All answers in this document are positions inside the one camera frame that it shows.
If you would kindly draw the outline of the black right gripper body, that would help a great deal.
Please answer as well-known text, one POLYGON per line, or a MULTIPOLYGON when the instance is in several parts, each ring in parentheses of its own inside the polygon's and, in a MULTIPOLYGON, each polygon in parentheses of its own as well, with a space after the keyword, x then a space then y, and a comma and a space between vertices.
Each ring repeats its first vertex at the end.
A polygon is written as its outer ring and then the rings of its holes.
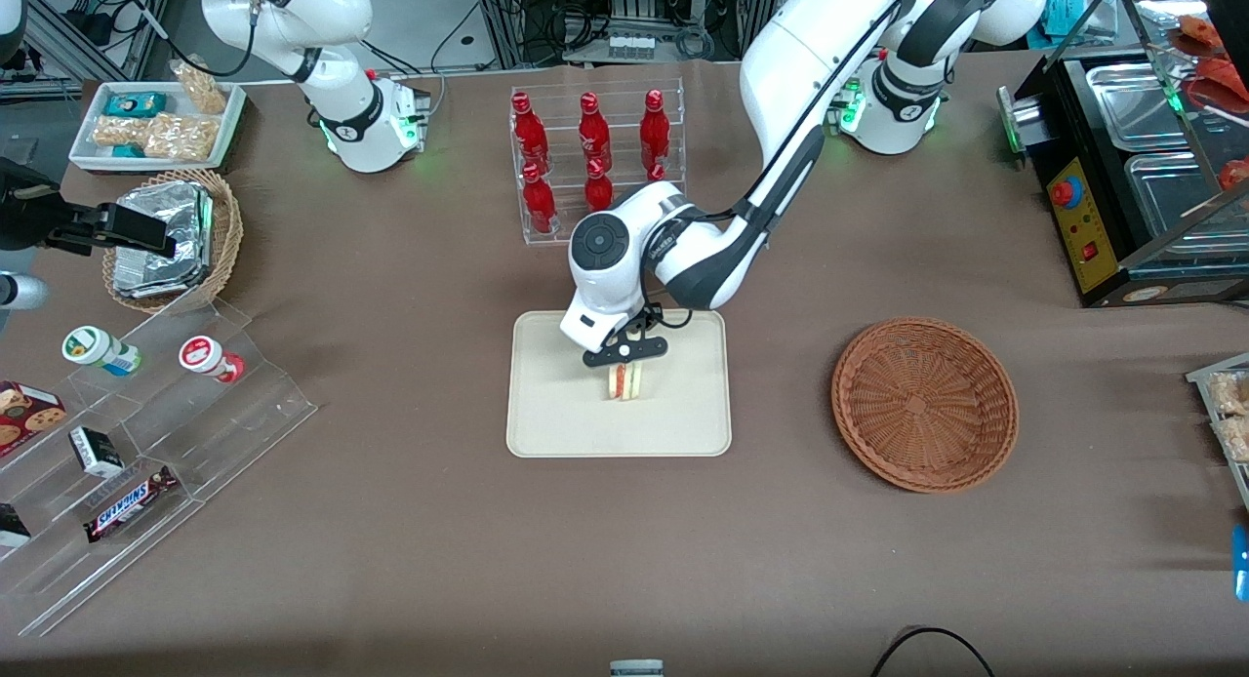
POLYGON ((57 210, 44 205, 60 185, 40 172, 1 157, 1 250, 52 249, 49 236, 57 229, 57 210))

